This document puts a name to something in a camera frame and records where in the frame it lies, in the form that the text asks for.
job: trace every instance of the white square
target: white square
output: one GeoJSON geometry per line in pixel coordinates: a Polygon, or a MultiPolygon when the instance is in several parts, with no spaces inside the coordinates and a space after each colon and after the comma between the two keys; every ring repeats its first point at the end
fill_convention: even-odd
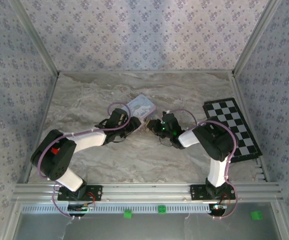
{"type": "Polygon", "coordinates": [[[220,104],[217,102],[217,103],[213,103],[212,104],[212,106],[213,106],[213,109],[221,109],[221,106],[220,106],[220,104]]]}
{"type": "Polygon", "coordinates": [[[221,110],[222,110],[223,114],[230,114],[230,110],[227,107],[225,107],[225,108],[223,108],[221,110]]]}
{"type": "Polygon", "coordinates": [[[227,105],[228,108],[231,108],[231,107],[234,107],[234,106],[235,106],[235,105],[234,105],[234,102],[231,101],[231,100],[230,100],[230,101],[226,101],[225,103],[226,103],[226,105],[227,105]]]}
{"type": "Polygon", "coordinates": [[[235,127],[237,124],[235,123],[235,120],[228,120],[227,121],[229,127],[235,127]]]}
{"type": "Polygon", "coordinates": [[[248,148],[246,146],[242,146],[239,148],[241,155],[248,155],[250,154],[248,148]]]}
{"type": "Polygon", "coordinates": [[[243,132],[246,132],[246,131],[247,131],[245,125],[239,125],[239,126],[237,126],[237,128],[238,128],[238,130],[239,130],[240,133],[243,133],[243,132]]]}
{"type": "Polygon", "coordinates": [[[224,122],[224,121],[227,120],[226,117],[225,117],[225,115],[218,115],[217,117],[218,117],[218,119],[219,119],[220,122],[224,122]]]}
{"type": "Polygon", "coordinates": [[[237,112],[231,113],[231,116],[233,117],[233,119],[239,119],[240,118],[239,113],[237,113],[237,112]]]}
{"type": "Polygon", "coordinates": [[[237,132],[237,133],[236,133],[236,136],[238,137],[239,140],[242,140],[242,139],[243,139],[243,136],[241,136],[241,133],[240,133],[240,132],[237,132]]]}
{"type": "Polygon", "coordinates": [[[209,110],[208,113],[209,113],[210,117],[217,116],[215,110],[209,110]]]}
{"type": "Polygon", "coordinates": [[[254,143],[253,141],[251,140],[251,138],[246,138],[243,140],[244,141],[244,144],[248,147],[248,146],[253,146],[254,143]]]}

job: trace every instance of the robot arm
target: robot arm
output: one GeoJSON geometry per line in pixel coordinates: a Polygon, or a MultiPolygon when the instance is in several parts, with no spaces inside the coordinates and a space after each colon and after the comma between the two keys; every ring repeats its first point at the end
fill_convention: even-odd
{"type": "MultiPolygon", "coordinates": [[[[139,119],[133,116],[130,118],[128,124],[122,127],[127,120],[128,115],[126,111],[116,108],[109,119],[100,122],[91,129],[90,133],[72,134],[72,136],[58,140],[43,156],[40,171],[50,180],[58,182],[69,189],[72,192],[72,197],[79,200],[86,193],[87,183],[68,168],[73,154],[87,148],[106,145],[113,142],[116,137],[126,138],[141,125],[139,119]]],[[[56,139],[64,135],[67,136],[67,134],[56,129],[50,131],[32,154],[31,163],[37,167],[39,158],[45,149],[56,139]]]]}
{"type": "Polygon", "coordinates": [[[161,138],[169,138],[177,149],[188,148],[201,144],[210,156],[210,171],[206,178],[206,190],[212,198],[219,197],[227,187],[226,166],[229,154],[234,149],[234,141],[230,133],[215,124],[217,117],[209,118],[205,124],[184,131],[179,126],[173,113],[163,112],[162,121],[159,119],[148,122],[147,127],[161,138]]]}

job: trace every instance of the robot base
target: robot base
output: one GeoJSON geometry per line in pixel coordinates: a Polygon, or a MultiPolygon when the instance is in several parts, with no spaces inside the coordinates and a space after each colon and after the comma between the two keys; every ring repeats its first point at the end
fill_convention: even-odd
{"type": "Polygon", "coordinates": [[[90,202],[93,200],[92,196],[88,195],[87,193],[92,193],[94,196],[94,201],[101,201],[101,197],[103,194],[103,186],[101,185],[86,185],[85,191],[81,196],[77,197],[72,191],[68,188],[62,186],[59,189],[58,194],[58,201],[83,201],[83,202],[90,202]]]}
{"type": "Polygon", "coordinates": [[[205,180],[205,184],[193,184],[190,185],[191,200],[221,200],[223,195],[229,196],[230,200],[235,200],[236,195],[232,186],[227,183],[222,184],[219,187],[214,187],[208,179],[205,180]]]}

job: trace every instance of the black mounting bracket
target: black mounting bracket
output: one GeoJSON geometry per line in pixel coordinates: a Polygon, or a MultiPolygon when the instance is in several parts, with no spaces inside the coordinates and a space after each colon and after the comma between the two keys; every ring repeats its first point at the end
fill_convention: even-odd
{"type": "Polygon", "coordinates": [[[94,201],[101,201],[101,197],[103,194],[103,186],[101,185],[87,185],[85,188],[85,194],[77,199],[73,193],[66,187],[62,186],[59,189],[58,193],[58,201],[83,201],[83,202],[92,202],[92,196],[89,196],[87,193],[92,193],[95,200],[94,201]]]}
{"type": "Polygon", "coordinates": [[[191,200],[197,201],[197,200],[221,200],[223,197],[223,200],[228,200],[228,197],[224,194],[227,194],[230,198],[230,200],[235,200],[236,195],[234,188],[230,185],[227,185],[223,191],[221,191],[217,196],[212,197],[208,192],[205,184],[193,184],[190,185],[190,194],[191,194],[191,200]]]}

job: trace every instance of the red cable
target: red cable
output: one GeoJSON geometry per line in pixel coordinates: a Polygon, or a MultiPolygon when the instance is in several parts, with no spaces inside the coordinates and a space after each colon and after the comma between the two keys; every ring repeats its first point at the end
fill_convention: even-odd
{"type": "Polygon", "coordinates": [[[229,199],[229,203],[228,203],[228,205],[226,205],[227,207],[230,205],[230,197],[229,197],[229,195],[228,194],[226,194],[226,193],[224,193],[224,194],[222,194],[222,197],[221,197],[221,200],[220,200],[220,202],[218,203],[218,204],[221,204],[221,202],[223,201],[223,200],[225,200],[224,199],[224,196],[227,196],[227,198],[229,199]]]}
{"type": "Polygon", "coordinates": [[[95,195],[92,192],[86,193],[88,196],[92,197],[92,203],[94,204],[94,208],[96,208],[96,198],[95,195]]]}

